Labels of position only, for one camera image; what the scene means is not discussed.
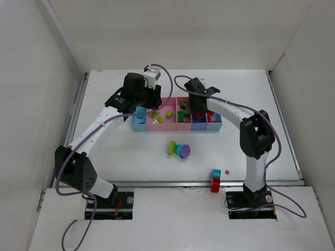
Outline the dark green lego piece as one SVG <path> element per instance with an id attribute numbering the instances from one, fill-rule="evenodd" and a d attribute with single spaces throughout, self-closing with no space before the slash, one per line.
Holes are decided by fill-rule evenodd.
<path id="1" fill-rule="evenodd" d="M 187 108 L 187 103 L 181 102 L 180 103 L 180 108 L 183 109 L 183 110 L 185 110 Z"/>

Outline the teal lego bricks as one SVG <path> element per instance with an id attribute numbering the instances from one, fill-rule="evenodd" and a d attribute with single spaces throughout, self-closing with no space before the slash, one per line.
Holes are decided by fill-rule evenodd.
<path id="1" fill-rule="evenodd" d="M 141 107 L 141 106 L 138 106 L 137 108 L 136 108 L 136 116 L 135 116 L 135 118 L 136 119 L 138 119 L 138 120 L 143 120 L 143 119 L 145 119 L 146 118 L 146 115 L 145 115 L 145 113 L 147 112 L 147 109 L 146 108 L 143 108 L 143 107 Z"/>

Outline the red bricks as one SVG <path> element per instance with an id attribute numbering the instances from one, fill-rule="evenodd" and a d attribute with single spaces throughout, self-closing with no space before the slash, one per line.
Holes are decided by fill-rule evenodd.
<path id="1" fill-rule="evenodd" d="M 218 123 L 219 119 L 218 119 L 218 115 L 215 112 L 208 112 L 207 113 L 207 121 L 208 123 Z"/>

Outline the green lego row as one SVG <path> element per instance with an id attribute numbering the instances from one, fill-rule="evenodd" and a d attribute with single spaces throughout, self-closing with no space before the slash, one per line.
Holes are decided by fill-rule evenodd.
<path id="1" fill-rule="evenodd" d="M 177 112 L 177 122 L 178 123 L 189 123 L 191 113 L 189 110 L 181 110 Z"/>

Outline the lime square lego brick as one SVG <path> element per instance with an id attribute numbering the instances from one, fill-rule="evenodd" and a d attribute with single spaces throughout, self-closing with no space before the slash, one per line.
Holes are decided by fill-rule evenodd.
<path id="1" fill-rule="evenodd" d="M 173 116 L 173 111 L 168 111 L 168 112 L 166 113 L 166 118 L 167 118 L 167 119 L 171 119 L 172 116 Z"/>

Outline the lavender flower lego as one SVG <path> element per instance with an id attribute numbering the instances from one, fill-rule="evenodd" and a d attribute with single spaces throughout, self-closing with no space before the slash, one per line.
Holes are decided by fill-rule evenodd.
<path id="1" fill-rule="evenodd" d="M 189 157 L 190 153 L 191 153 L 191 148 L 190 148 L 190 146 L 187 145 L 187 144 L 184 144 L 184 145 L 182 146 L 182 150 L 181 150 L 181 152 L 180 152 L 180 157 L 181 157 L 182 159 L 187 159 L 187 158 Z"/>

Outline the lime tall lego brick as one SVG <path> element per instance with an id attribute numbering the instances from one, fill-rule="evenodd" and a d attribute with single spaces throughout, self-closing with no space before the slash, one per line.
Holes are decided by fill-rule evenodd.
<path id="1" fill-rule="evenodd" d="M 171 141 L 167 153 L 168 153 L 169 155 L 174 154 L 174 152 L 175 152 L 175 147 L 176 147 L 176 142 L 175 142 L 175 141 Z"/>

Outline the red round flower lego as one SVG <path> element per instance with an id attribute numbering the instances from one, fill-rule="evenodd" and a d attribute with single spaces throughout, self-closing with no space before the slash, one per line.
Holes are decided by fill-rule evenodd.
<path id="1" fill-rule="evenodd" d="M 210 182 L 210 191 L 212 193 L 218 193 L 220 190 L 220 178 L 213 177 Z"/>

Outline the red lego cluster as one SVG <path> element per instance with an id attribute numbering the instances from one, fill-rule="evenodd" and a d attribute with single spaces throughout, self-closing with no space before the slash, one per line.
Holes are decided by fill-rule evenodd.
<path id="1" fill-rule="evenodd" d="M 200 118 L 203 118 L 205 116 L 205 113 L 196 113 L 194 115 L 195 119 L 200 119 Z"/>

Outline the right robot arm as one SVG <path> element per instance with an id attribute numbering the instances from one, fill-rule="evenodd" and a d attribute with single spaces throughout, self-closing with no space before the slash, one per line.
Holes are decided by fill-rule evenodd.
<path id="1" fill-rule="evenodd" d="M 256 205 L 266 193 L 264 169 L 275 141 L 273 130 L 268 125 L 267 112 L 256 111 L 248 117 L 244 108 L 219 100 L 215 95 L 220 90 L 215 87 L 205 88 L 197 77 L 186 82 L 184 87 L 189 94 L 192 113 L 213 111 L 239 129 L 239 145 L 247 161 L 242 203 L 245 207 Z"/>

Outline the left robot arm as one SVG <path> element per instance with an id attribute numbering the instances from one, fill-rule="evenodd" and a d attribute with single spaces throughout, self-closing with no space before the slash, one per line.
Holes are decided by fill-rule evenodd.
<path id="1" fill-rule="evenodd" d="M 151 110 L 159 108 L 162 104 L 161 86 L 156 81 L 160 76 L 160 71 L 154 69 L 125 76 L 123 86 L 107 99 L 95 121 L 68 146 L 56 149 L 57 183 L 62 182 L 82 193 L 95 195 L 107 204 L 115 203 L 117 186 L 98 176 L 90 156 L 138 106 Z"/>

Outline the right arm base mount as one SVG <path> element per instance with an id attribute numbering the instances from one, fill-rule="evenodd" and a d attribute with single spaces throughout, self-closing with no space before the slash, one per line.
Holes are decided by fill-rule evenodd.
<path id="1" fill-rule="evenodd" d="M 255 201 L 248 201 L 244 195 L 243 191 L 226 192 L 225 207 L 230 220 L 277 219 L 270 191 Z"/>

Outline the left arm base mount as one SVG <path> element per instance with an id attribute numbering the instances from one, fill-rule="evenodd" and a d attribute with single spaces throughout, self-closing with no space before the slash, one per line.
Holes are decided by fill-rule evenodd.
<path id="1" fill-rule="evenodd" d="M 86 208 L 84 217 L 89 220 L 92 215 L 93 220 L 132 220 L 133 218 L 133 191 L 119 191 L 117 197 L 112 201 L 108 199 L 96 197 L 96 210 L 94 212 L 95 204 L 94 199 L 82 195 L 86 200 Z"/>

